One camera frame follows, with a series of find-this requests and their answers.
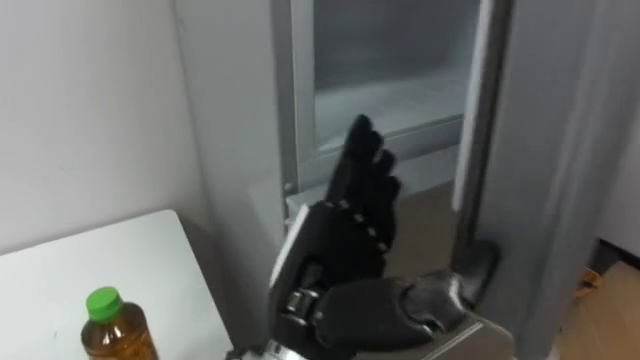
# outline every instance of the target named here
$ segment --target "white wall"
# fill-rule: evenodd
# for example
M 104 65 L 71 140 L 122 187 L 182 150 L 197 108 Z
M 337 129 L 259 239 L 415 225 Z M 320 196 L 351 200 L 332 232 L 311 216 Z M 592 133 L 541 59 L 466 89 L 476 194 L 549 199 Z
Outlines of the white wall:
M 169 0 L 2 0 L 0 46 L 0 253 L 162 208 L 208 228 Z
M 234 343 L 262 340 L 284 241 L 269 0 L 178 0 L 180 43 Z
M 598 237 L 640 256 L 640 111 L 620 161 Z

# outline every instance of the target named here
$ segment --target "robotic arm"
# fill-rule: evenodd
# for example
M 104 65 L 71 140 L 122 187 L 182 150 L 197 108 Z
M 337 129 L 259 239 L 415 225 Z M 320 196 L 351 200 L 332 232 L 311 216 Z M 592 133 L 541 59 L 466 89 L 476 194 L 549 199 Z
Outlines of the robotic arm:
M 307 360 L 348 360 L 360 351 L 399 351 L 457 328 L 498 263 L 474 241 L 451 269 L 383 279 L 396 232 L 399 181 L 371 121 L 359 116 L 324 201 L 303 207 L 271 281 L 273 341 Z

